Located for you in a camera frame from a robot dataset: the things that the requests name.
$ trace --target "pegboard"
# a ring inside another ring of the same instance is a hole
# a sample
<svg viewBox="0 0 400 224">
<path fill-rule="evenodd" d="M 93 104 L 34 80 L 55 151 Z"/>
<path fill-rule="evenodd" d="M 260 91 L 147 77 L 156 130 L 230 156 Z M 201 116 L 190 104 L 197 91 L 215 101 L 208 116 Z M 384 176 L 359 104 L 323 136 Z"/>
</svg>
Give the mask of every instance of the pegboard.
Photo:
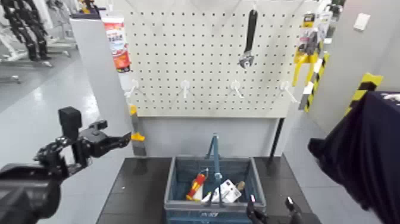
<svg viewBox="0 0 400 224">
<path fill-rule="evenodd" d="M 258 11 L 248 69 L 238 65 L 245 49 L 248 14 Z M 316 1 L 115 1 L 125 18 L 130 97 L 141 116 L 285 117 L 294 55 L 303 15 Z M 184 99 L 181 82 L 190 88 Z M 230 85 L 240 83 L 239 98 Z"/>
</svg>

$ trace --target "blue basket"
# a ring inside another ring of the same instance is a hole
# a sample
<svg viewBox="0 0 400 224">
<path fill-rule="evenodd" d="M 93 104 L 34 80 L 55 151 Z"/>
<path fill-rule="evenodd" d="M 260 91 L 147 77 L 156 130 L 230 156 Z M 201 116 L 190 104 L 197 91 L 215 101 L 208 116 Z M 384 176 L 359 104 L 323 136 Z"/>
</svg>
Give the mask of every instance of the blue basket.
<svg viewBox="0 0 400 224">
<path fill-rule="evenodd" d="M 230 179 L 233 183 L 245 181 L 242 196 L 235 203 L 207 203 L 186 201 L 193 179 L 201 170 L 209 169 L 209 178 L 204 182 L 203 196 L 213 192 L 218 181 L 213 178 L 215 162 L 202 157 L 174 157 L 171 162 L 167 188 L 165 190 L 164 208 L 167 223 L 251 223 L 247 218 L 247 202 L 254 195 L 254 207 L 265 212 L 265 198 L 257 168 L 253 158 L 220 158 L 222 182 Z"/>
</svg>

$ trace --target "wrench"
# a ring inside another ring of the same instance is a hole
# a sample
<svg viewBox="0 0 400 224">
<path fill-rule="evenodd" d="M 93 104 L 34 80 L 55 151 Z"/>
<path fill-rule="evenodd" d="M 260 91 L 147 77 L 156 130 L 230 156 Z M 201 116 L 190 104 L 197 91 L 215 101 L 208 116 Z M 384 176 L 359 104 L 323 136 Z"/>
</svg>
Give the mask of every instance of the wrench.
<svg viewBox="0 0 400 224">
<path fill-rule="evenodd" d="M 246 48 L 245 52 L 240 56 L 239 63 L 242 68 L 246 68 L 253 65 L 254 56 L 251 55 L 251 48 L 253 47 L 255 25 L 257 24 L 258 13 L 255 10 L 251 10 L 249 13 L 249 24 L 247 27 L 246 37 Z"/>
</svg>

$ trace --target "black cloth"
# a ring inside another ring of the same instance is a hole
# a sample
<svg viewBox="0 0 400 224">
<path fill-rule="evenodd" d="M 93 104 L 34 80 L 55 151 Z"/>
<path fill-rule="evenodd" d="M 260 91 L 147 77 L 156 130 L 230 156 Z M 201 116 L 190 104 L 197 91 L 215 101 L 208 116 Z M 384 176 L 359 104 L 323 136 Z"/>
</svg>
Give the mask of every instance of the black cloth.
<svg viewBox="0 0 400 224">
<path fill-rule="evenodd" d="M 400 102 L 367 92 L 326 139 L 308 149 L 321 169 L 383 223 L 400 223 Z"/>
</svg>

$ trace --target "black pole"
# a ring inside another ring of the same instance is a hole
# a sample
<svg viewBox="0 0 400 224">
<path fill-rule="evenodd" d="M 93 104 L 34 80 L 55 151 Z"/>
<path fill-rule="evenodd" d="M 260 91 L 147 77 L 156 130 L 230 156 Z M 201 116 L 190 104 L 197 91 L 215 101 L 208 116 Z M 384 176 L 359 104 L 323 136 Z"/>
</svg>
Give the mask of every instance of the black pole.
<svg viewBox="0 0 400 224">
<path fill-rule="evenodd" d="M 274 159 L 276 145 L 278 144 L 278 140 L 279 140 L 279 136 L 280 136 L 280 132 L 282 130 L 284 120 L 285 120 L 284 117 L 279 118 L 278 127 L 276 128 L 276 132 L 275 132 L 274 142 L 272 143 L 270 158 L 268 159 L 268 164 L 271 164 Z"/>
</svg>

